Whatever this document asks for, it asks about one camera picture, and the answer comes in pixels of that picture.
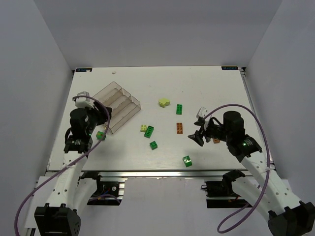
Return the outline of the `green lego with printed face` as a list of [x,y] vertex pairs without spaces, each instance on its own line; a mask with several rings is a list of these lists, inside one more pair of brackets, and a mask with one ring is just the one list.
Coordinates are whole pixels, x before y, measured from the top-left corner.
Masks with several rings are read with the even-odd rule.
[[96,133],[96,138],[97,138],[98,140],[104,140],[104,139],[106,138],[106,135],[105,135],[104,132],[98,131],[98,132]]

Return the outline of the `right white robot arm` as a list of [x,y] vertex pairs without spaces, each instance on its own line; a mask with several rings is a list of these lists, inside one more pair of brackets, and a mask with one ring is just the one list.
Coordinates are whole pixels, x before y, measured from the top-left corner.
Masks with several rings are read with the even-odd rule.
[[254,177],[255,186],[238,170],[223,176],[228,192],[243,197],[266,220],[274,236],[302,236],[313,229],[315,206],[304,203],[287,187],[277,172],[270,168],[270,160],[258,142],[245,132],[244,120],[237,111],[223,114],[223,122],[207,116],[202,107],[195,125],[200,129],[189,138],[200,146],[217,139],[225,142],[229,152]]

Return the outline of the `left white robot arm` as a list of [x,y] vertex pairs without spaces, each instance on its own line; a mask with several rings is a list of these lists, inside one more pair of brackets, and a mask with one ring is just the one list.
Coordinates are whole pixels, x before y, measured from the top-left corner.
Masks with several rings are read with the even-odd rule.
[[95,101],[77,105],[70,112],[70,128],[64,138],[63,164],[56,184],[44,206],[38,206],[34,218],[42,236],[77,236],[81,228],[79,205],[97,190],[97,180],[80,180],[88,155],[93,150],[92,134],[108,123],[112,108]]

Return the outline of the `orange 2x4 lego plate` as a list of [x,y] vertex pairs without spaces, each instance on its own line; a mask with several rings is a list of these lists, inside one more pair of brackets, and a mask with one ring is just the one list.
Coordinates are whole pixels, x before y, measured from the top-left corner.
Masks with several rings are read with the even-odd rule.
[[183,134],[183,124],[181,122],[176,123],[177,134]]

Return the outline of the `green lego with eyes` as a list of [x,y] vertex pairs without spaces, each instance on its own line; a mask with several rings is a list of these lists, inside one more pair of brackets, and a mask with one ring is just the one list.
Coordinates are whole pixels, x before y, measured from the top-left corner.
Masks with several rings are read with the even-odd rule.
[[183,163],[186,167],[192,166],[192,160],[189,156],[183,157],[182,160],[183,160]]

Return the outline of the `green 2x4 lego plate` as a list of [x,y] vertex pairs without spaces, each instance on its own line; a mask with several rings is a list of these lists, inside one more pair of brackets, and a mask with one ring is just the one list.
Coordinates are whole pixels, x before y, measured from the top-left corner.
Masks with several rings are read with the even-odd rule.
[[176,106],[176,114],[177,115],[182,115],[183,112],[183,105],[182,104],[177,104]]

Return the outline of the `clear compartment organizer tray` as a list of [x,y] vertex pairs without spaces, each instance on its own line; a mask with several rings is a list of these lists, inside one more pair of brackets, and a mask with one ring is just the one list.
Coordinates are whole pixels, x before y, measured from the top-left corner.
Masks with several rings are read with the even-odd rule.
[[141,110],[140,101],[116,82],[111,82],[96,93],[93,98],[104,106],[112,108],[112,116],[108,126],[111,134],[114,134]]

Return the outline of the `light yellow-green curved lego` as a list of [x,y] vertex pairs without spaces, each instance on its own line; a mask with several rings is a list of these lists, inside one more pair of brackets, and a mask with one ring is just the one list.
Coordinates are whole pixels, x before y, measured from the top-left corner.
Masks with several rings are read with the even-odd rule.
[[158,100],[158,104],[165,108],[166,106],[169,106],[170,105],[170,100],[166,99],[166,98],[162,98],[162,99],[159,99]]

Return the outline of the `green 2x2 lego brick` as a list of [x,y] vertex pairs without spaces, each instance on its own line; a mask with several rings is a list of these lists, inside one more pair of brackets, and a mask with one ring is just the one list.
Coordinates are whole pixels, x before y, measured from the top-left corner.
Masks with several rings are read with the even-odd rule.
[[152,150],[158,148],[158,145],[157,145],[156,141],[150,142],[149,145],[150,145],[150,148],[151,148]]

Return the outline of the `upturned green 2x4 lego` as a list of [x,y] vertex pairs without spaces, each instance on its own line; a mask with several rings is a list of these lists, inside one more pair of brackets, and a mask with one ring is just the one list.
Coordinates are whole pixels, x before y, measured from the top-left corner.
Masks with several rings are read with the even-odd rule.
[[153,131],[154,131],[154,127],[148,126],[147,129],[146,129],[146,132],[144,134],[144,137],[150,138],[152,133],[153,133]]

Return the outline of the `light yellow 2x2 lego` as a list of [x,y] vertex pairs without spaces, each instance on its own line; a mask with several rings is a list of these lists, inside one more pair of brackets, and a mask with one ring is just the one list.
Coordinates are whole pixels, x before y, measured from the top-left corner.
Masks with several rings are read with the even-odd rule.
[[147,131],[147,125],[142,124],[140,127],[141,132],[146,132]]

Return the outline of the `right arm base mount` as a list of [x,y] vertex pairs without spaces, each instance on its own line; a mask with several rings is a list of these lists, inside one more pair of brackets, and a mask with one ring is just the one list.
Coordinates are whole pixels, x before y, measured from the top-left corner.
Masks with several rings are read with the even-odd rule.
[[233,170],[222,176],[220,181],[206,181],[200,186],[201,190],[206,192],[207,208],[242,208],[251,207],[248,202],[237,195],[232,190],[232,182],[237,178],[246,175],[239,171]]

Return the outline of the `aluminium table edge rail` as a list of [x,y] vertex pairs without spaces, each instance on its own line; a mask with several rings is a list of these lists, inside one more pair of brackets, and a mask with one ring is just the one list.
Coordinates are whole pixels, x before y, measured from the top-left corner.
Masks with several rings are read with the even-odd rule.
[[[253,105],[253,101],[252,101],[252,97],[251,97],[251,94],[250,94],[250,91],[249,91],[249,88],[248,88],[248,85],[247,85],[247,81],[246,81],[246,68],[245,67],[241,67],[239,68],[239,71],[240,71],[240,75],[242,77],[242,81],[243,81],[243,84],[244,84],[244,88],[246,90],[246,93],[247,93],[247,97],[248,97],[248,100],[249,100],[249,104],[250,104],[250,108],[252,110],[252,112],[256,115],[256,117],[258,118],[258,121],[261,123],[261,121],[259,120],[259,117],[255,111],[255,108],[254,108],[254,105]],[[264,138],[263,138],[263,134],[261,132],[261,129],[259,128],[259,125],[257,124],[257,128],[258,128],[258,132],[259,132],[259,135],[260,135],[260,138],[263,142],[263,147],[264,147],[264,150],[266,150],[266,146],[265,146],[265,141],[264,141]],[[271,156],[271,153],[269,151],[269,154],[270,154],[270,168],[272,170],[276,170],[276,166],[274,165],[274,161],[272,160],[272,156]]]

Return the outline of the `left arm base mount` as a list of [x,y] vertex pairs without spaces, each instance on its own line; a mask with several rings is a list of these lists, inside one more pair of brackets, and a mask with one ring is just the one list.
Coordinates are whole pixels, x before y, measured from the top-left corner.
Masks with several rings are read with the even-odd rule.
[[120,182],[106,180],[100,172],[83,172],[79,180],[92,179],[96,181],[96,191],[91,195],[87,205],[93,206],[119,206]]

